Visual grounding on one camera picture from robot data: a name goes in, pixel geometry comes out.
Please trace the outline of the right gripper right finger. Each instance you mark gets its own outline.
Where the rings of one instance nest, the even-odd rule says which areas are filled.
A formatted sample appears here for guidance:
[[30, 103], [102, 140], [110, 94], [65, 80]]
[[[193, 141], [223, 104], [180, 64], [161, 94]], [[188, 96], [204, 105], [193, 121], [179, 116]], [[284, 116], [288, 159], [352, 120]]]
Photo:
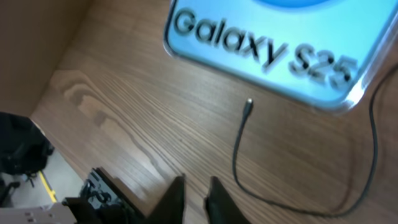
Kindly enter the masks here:
[[210, 224], [250, 224], [235, 204], [220, 179], [213, 176], [204, 201], [208, 223]]

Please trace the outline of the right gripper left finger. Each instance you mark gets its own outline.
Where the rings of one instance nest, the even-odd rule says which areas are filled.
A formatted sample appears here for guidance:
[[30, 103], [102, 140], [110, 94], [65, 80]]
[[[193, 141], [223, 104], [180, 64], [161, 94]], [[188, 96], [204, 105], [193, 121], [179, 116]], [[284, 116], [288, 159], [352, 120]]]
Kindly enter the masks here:
[[185, 211], [185, 176], [172, 181], [158, 204], [146, 218], [150, 224], [182, 224]]

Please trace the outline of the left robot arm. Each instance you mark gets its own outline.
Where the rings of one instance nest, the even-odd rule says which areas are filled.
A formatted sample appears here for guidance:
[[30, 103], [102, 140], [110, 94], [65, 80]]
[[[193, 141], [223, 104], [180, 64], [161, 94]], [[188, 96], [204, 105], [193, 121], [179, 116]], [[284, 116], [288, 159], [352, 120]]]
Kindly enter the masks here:
[[1, 113], [1, 173], [34, 179], [47, 165], [55, 148], [34, 122], [25, 116]]

